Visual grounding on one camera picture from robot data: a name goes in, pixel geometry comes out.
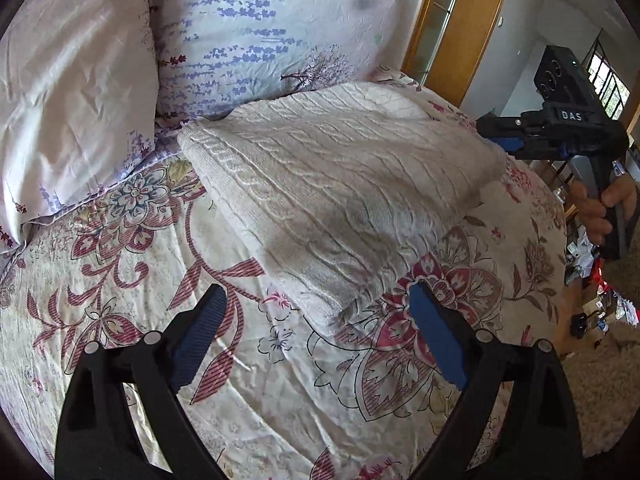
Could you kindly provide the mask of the person's right hand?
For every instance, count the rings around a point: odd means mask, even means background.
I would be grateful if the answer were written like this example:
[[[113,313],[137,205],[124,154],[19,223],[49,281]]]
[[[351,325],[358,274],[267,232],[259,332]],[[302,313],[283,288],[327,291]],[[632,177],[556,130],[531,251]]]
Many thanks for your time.
[[[570,196],[593,245],[602,245],[605,237],[612,232],[613,225],[605,219],[605,216],[609,209],[616,206],[621,206],[623,209],[627,237],[631,238],[639,217],[639,209],[638,185],[629,174],[618,177],[599,198],[590,198],[585,185],[574,180],[570,187]]]

